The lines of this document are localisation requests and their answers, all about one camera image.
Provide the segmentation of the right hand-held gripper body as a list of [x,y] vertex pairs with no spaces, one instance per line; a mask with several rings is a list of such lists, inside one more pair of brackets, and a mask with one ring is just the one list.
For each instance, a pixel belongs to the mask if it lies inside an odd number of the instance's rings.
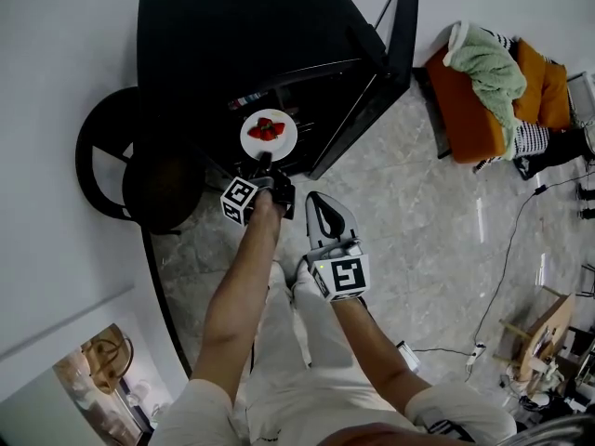
[[326,302],[360,297],[371,287],[369,257],[358,238],[312,250],[305,260]]

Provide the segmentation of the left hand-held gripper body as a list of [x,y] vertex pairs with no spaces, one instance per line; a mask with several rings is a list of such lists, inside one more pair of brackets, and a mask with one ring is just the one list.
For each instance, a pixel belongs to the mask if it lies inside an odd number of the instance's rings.
[[253,199],[263,190],[268,190],[273,201],[285,209],[284,218],[291,220],[294,217],[296,188],[289,177],[278,170],[258,173],[250,180],[235,177],[220,196],[223,215],[229,221],[245,226],[254,211]]

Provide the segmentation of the person's left hand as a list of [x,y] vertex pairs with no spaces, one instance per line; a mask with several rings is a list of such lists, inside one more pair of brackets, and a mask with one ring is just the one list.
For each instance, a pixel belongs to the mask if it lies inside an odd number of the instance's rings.
[[252,216],[274,222],[280,222],[283,219],[285,209],[272,199],[269,190],[259,191],[254,201]]

